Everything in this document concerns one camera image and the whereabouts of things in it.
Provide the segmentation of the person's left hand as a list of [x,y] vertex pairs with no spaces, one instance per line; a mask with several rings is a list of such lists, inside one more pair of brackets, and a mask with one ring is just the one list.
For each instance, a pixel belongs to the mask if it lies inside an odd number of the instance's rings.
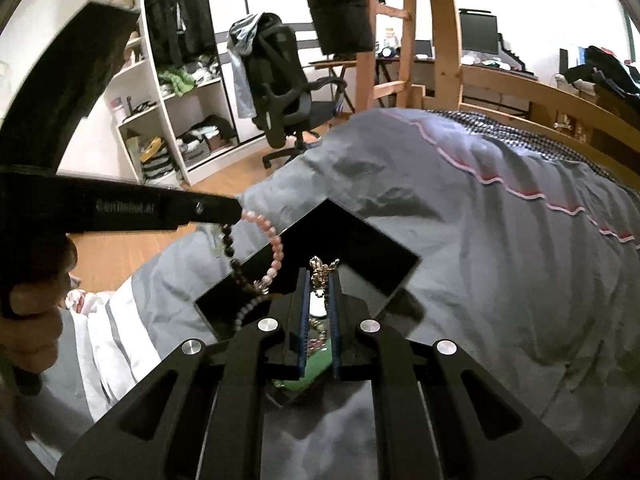
[[39,374],[58,359],[60,305],[72,288],[77,249],[64,233],[16,236],[1,245],[1,349]]

